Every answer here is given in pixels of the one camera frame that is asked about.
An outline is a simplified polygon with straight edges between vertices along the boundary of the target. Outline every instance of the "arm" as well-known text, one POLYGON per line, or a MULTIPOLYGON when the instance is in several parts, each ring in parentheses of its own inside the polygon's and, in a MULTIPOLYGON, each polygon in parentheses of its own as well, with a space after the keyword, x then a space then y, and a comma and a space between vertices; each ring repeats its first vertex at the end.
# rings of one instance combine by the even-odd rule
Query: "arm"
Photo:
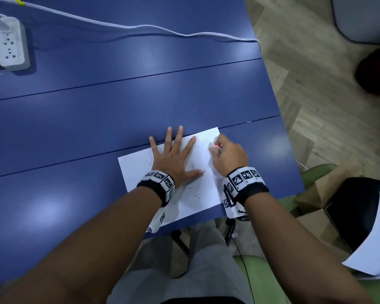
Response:
MULTIPOLYGON (((218 142, 222 153, 211 152, 221 175, 248 166, 239 144, 223 135, 218 142)), ((353 275, 271 194, 249 197, 245 210, 270 268, 293 303, 373 303, 353 275)))
MULTIPOLYGON (((180 153, 183 127, 172 146, 172 128, 166 135, 163 154, 150 137, 152 169, 170 174, 180 186, 202 175, 185 172, 184 162, 194 143, 193 137, 180 153)), ((122 196, 96 215, 34 269, 15 283, 1 298, 4 303, 105 303, 112 288, 130 265, 153 216, 162 204, 151 189, 139 187, 122 196)))

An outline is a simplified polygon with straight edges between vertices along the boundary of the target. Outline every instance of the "electrical outlet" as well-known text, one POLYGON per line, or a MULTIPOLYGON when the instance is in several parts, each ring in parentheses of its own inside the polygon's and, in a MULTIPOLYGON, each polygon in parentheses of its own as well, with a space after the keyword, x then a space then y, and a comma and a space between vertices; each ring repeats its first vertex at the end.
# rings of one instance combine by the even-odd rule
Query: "electrical outlet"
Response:
POLYGON ((14 17, 2 17, 0 20, 11 28, 9 32, 0 30, 0 65, 9 71, 29 68, 30 57, 24 26, 14 17))

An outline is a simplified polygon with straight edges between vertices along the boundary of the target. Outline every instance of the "backpack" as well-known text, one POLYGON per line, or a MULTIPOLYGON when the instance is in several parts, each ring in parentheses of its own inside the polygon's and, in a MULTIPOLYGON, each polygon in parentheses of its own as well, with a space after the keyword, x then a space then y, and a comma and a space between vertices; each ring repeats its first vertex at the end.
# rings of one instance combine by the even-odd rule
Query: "backpack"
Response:
POLYGON ((355 79, 368 93, 380 95, 380 48, 359 63, 355 79))

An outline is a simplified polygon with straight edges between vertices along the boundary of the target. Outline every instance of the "green chair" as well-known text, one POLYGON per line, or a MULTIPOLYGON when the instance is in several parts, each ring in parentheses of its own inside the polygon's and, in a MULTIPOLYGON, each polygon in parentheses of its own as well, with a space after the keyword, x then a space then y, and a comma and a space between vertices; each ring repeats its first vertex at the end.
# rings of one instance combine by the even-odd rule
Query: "green chair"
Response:
MULTIPOLYGON (((314 182, 328 174, 330 171, 336 168, 334 164, 322 164, 302 173, 305 189, 308 189, 314 184, 314 182)), ((279 202, 292 214, 294 217, 299 217, 301 212, 294 204, 294 198, 296 195, 285 197, 279 200, 279 202)), ((243 265, 240 256, 234 256, 234 260, 238 264, 239 268, 245 274, 245 277, 249 276, 249 282, 255 303, 271 303, 271 304, 286 304, 289 303, 282 288, 273 275, 268 263, 256 256, 242 256, 245 265, 243 265)), ((380 304, 380 280, 363 281, 359 282, 366 288, 372 299, 380 304)))

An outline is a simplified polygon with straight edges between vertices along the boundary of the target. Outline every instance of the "hand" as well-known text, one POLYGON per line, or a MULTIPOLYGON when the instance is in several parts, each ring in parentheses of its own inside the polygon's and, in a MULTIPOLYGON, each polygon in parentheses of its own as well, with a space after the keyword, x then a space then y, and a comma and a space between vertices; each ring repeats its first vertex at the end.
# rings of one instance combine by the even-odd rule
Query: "hand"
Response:
POLYGON ((248 155, 241 145, 232 143, 223 134, 218 136, 216 143, 221 145, 222 152, 214 147, 210 151, 213 155, 213 166, 222 176, 227 177, 234 169, 248 166, 248 155))
POLYGON ((153 166, 152 170, 160 170, 168 173, 175 181, 176 187, 179 187, 186 180, 198 178, 203 175, 203 171, 199 169, 193 169, 192 171, 184 170, 184 162, 191 152, 196 137, 192 137, 187 143, 186 147, 180 152, 180 146, 182 145, 183 126, 179 126, 176 139, 172 147, 172 127, 167 128, 166 138, 163 153, 159 153, 157 149, 155 139, 149 137, 151 148, 153 152, 153 166))

